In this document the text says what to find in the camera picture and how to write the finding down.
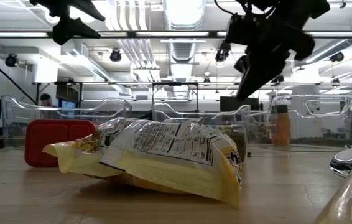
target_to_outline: nutrition facts label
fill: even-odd
[[[192,123],[151,123],[136,134],[133,145],[140,152],[185,159],[212,166],[213,147],[229,144],[207,127]]]

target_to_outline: ceiling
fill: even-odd
[[[220,5],[225,9],[243,13],[241,6],[234,1],[219,0]],[[352,1],[346,1],[347,7],[339,9],[341,1],[328,1],[331,3],[331,11],[322,15],[318,19],[310,19],[304,30],[352,30]],[[0,31],[5,30],[51,30],[54,24],[45,19],[45,12],[41,9],[23,9],[23,5],[33,7],[28,1],[0,1]],[[106,13],[105,7],[98,7],[99,11]],[[229,14],[220,11],[212,0],[207,0],[205,8],[205,18],[203,30],[225,30],[229,21]],[[146,24],[149,30],[164,30],[164,12],[162,3],[158,0],[146,1]],[[108,30],[104,22],[93,21],[88,24],[94,30]],[[212,82],[238,82],[241,74],[233,68],[235,61],[242,56],[245,46],[232,45],[232,54],[227,58],[224,65],[217,65],[214,57],[220,44],[218,39],[206,39],[205,43],[199,43],[194,56],[192,78],[202,82],[204,73],[209,72]],[[323,49],[335,45],[339,40],[316,39],[316,48],[313,54],[321,52]],[[90,50],[90,60],[97,62],[109,74],[119,72],[129,72],[131,62],[125,55],[122,55],[120,62],[112,62],[109,55],[113,48],[119,47],[113,39],[74,39],[75,45],[84,43]],[[169,55],[167,44],[160,43],[159,39],[151,40],[155,60],[160,67],[161,78],[170,75]],[[73,77],[76,80],[90,81],[92,74],[84,66],[73,61],[69,55],[65,55],[61,48],[51,39],[0,39],[0,46],[5,47],[38,47],[50,54],[61,66],[59,76]],[[352,72],[352,46],[342,50],[345,59],[342,62],[335,62],[333,65],[329,61],[321,61],[306,65],[303,71],[296,71],[291,61],[288,61],[284,69],[286,82],[329,82],[331,77],[335,77]],[[342,82],[352,82],[352,77],[342,80]],[[332,87],[321,87],[323,90],[330,90]],[[352,86],[343,88],[333,93],[345,93],[352,90]]]

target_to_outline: ventilation duct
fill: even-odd
[[[352,39],[335,40],[316,50],[304,64],[316,63],[352,46]]]
[[[162,0],[167,30],[200,30],[203,24],[205,0]],[[193,66],[186,64],[195,56],[194,43],[169,43],[170,72],[174,78],[189,81]],[[176,96],[187,96],[187,86],[175,86]]]

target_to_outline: clear plastic bin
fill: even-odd
[[[49,108],[2,96],[4,147],[24,147],[27,126],[37,119],[79,119],[101,124],[117,117],[130,118],[131,113],[132,106],[116,98],[105,99],[95,108]]]
[[[340,151],[352,144],[352,95],[277,96],[248,117],[251,147]]]
[[[246,158],[251,106],[242,105],[238,110],[219,113],[194,113],[175,111],[167,103],[152,105],[152,119],[163,123],[198,122],[216,128],[227,134],[237,145],[241,160]]]

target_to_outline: desk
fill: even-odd
[[[334,152],[249,151],[237,209],[31,168],[24,151],[0,149],[0,223],[313,223],[343,180],[328,168]]]

